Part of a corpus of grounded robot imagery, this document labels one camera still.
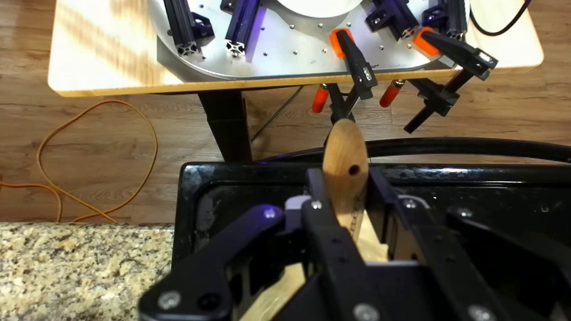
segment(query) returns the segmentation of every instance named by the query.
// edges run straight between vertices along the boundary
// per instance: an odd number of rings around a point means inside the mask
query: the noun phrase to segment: black metal stand
[[[226,162],[251,162],[246,103],[240,91],[197,94],[217,148]]]

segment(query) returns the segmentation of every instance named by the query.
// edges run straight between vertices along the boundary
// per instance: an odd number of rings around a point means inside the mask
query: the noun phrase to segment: white plate
[[[353,11],[360,0],[278,0],[288,11],[308,18],[333,18]]]

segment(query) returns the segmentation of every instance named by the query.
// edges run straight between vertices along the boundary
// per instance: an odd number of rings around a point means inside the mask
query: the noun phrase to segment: metal bolt
[[[176,291],[162,292],[156,303],[162,310],[171,310],[180,305],[180,292]]]
[[[310,201],[312,209],[321,209],[321,201]]]
[[[469,209],[458,209],[460,218],[472,218],[474,214]]]
[[[406,209],[415,209],[415,201],[410,200],[410,198],[406,198],[406,200],[404,200],[404,207],[406,207]]]
[[[265,216],[265,219],[272,219],[274,218],[274,210],[271,207],[263,209],[263,216]]]
[[[372,305],[358,303],[353,308],[353,316],[356,321],[378,321],[378,310]]]
[[[495,321],[495,316],[483,305],[469,305],[467,314],[472,321]]]

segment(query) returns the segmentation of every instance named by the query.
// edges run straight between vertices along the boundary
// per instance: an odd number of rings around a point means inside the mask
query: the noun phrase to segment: black cable
[[[485,36],[490,36],[490,37],[495,37],[495,36],[501,36],[501,34],[504,34],[506,30],[510,30],[510,28],[519,21],[520,14],[529,7],[529,4],[531,4],[531,0],[524,0],[522,5],[519,7],[517,14],[511,18],[511,21],[506,23],[503,28],[495,30],[495,32],[485,30],[485,28],[478,23],[472,9],[469,9],[469,20],[470,20],[470,23],[478,28],[478,32],[481,32],[481,34],[485,34]]]
[[[267,119],[265,123],[251,135],[249,143],[253,143],[272,121],[278,118],[283,109],[301,93],[303,86],[296,89]]]
[[[571,146],[545,144],[535,141],[513,139],[485,139],[485,137],[419,137],[419,139],[385,139],[367,141],[369,157],[394,155],[501,155],[501,157],[529,157],[571,164]],[[265,159],[263,162],[321,162],[322,148],[303,150],[279,157]]]

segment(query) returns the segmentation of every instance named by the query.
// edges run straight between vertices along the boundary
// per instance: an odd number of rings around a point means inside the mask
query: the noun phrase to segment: orange cable
[[[62,200],[60,200],[60,194],[58,194],[51,185],[33,184],[33,182],[23,182],[23,184],[0,182],[0,185],[3,185],[3,187],[6,187],[6,189],[31,189],[31,187],[39,187],[39,189],[49,191],[49,193],[55,196],[55,200],[56,200],[55,221],[60,221],[60,216],[62,216]]]
[[[96,205],[92,205],[92,203],[89,203],[89,201],[74,196],[74,194],[69,193],[67,189],[56,185],[56,184],[47,177],[47,173],[44,171],[42,152],[44,152],[44,148],[47,146],[47,143],[49,143],[58,132],[62,132],[64,128],[67,128],[67,127],[72,125],[74,121],[81,119],[85,114],[92,112],[94,109],[103,107],[103,105],[108,105],[108,103],[117,103],[117,105],[122,105],[122,107],[137,112],[137,114],[144,119],[147,130],[151,132],[155,148],[153,148],[153,155],[151,155],[149,164],[147,164],[147,171],[144,173],[144,177],[142,177],[140,184],[137,185],[135,193],[133,193],[130,198],[126,198],[122,203],[119,203],[119,205],[115,205],[115,207],[112,207],[112,209],[101,210],[101,209],[97,209]],[[64,125],[56,127],[56,128],[39,144],[37,153],[35,153],[35,162],[37,162],[37,168],[39,168],[40,177],[42,177],[47,184],[5,184],[5,182],[0,182],[0,184],[5,185],[5,187],[42,187],[42,189],[51,191],[51,193],[56,196],[56,218],[55,218],[56,223],[60,221],[60,216],[62,216],[62,196],[67,196],[67,198],[71,198],[72,201],[76,201],[76,203],[80,203],[80,205],[83,205],[83,207],[87,207],[87,209],[92,210],[92,212],[89,212],[89,214],[83,214],[83,216],[78,216],[78,218],[71,219],[69,223],[78,223],[78,221],[90,219],[90,218],[96,218],[96,216],[103,216],[103,218],[106,218],[106,219],[110,219],[110,221],[115,221],[110,214],[115,212],[115,210],[119,210],[119,209],[122,209],[124,205],[128,205],[128,203],[140,193],[140,189],[144,187],[144,184],[147,182],[147,178],[149,178],[149,175],[151,175],[151,171],[153,171],[153,168],[155,168],[156,155],[158,155],[158,135],[156,135],[156,130],[155,130],[153,123],[149,121],[149,118],[147,118],[138,107],[135,107],[135,105],[130,105],[130,103],[121,102],[121,100],[106,100],[106,102],[94,103],[94,105],[87,107],[85,111],[81,111],[80,114],[76,114],[76,116],[71,118],[69,121],[65,121]]]

